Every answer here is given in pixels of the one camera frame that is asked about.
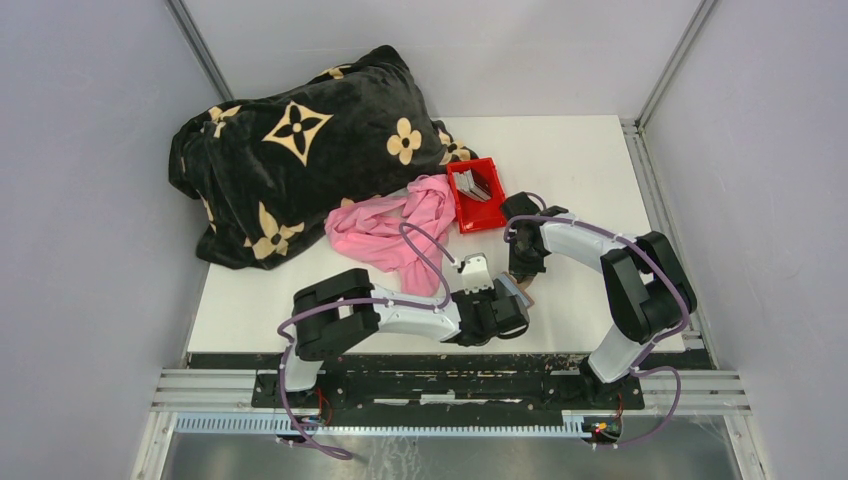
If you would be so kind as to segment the tan leather card holder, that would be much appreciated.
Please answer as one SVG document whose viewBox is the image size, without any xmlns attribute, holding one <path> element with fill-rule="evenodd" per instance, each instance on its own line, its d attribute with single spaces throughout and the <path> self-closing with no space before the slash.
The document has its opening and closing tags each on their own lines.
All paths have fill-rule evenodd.
<svg viewBox="0 0 848 480">
<path fill-rule="evenodd" d="M 493 282 L 496 284 L 497 288 L 500 288 L 505 295 L 515 296 L 521 302 L 525 309 L 530 309 L 534 306 L 535 301 L 533 298 L 527 293 L 526 288 L 523 287 L 511 274 L 508 272 L 499 273 Z"/>
</svg>

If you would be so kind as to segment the red plastic bin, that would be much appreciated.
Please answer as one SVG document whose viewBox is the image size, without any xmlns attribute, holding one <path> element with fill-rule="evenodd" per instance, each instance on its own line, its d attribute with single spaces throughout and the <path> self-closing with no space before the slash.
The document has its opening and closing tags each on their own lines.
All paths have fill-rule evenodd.
<svg viewBox="0 0 848 480">
<path fill-rule="evenodd" d="M 472 169 L 485 178 L 492 193 L 492 199 L 481 203 L 459 193 L 454 185 L 452 173 Z M 506 219 L 500 207 L 506 196 L 500 182 L 497 168 L 491 158 L 453 162 L 447 165 L 448 180 L 456 204 L 456 219 L 462 234 L 478 233 L 503 228 Z"/>
</svg>

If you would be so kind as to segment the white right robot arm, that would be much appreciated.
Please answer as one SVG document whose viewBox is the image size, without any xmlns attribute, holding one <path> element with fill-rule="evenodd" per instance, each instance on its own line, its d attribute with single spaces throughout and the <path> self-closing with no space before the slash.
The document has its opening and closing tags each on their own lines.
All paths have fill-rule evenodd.
<svg viewBox="0 0 848 480">
<path fill-rule="evenodd" d="M 517 281 L 545 272 L 552 254 L 602 275 L 613 325 L 581 363 L 577 392 L 591 408 L 606 406 L 617 396 L 617 381 L 635 372 L 658 342 L 685 328 L 697 308 L 669 239 L 657 231 L 616 234 L 564 208 L 542 209 L 527 192 L 508 197 L 500 211 L 509 272 Z"/>
</svg>

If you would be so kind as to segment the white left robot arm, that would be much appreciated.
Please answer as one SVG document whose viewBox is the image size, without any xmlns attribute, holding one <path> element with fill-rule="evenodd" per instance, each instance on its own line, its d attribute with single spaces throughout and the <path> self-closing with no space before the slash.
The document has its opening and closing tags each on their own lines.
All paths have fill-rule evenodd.
<svg viewBox="0 0 848 480">
<path fill-rule="evenodd" d="M 388 290 L 362 268 L 337 274 L 297 292 L 292 316 L 277 333 L 288 341 L 280 362 L 276 392 L 291 406 L 313 397 L 319 371 L 378 333 L 422 337 L 478 347 L 509 340 L 529 328 L 529 296 L 507 274 L 489 286 L 445 297 L 422 297 Z"/>
</svg>

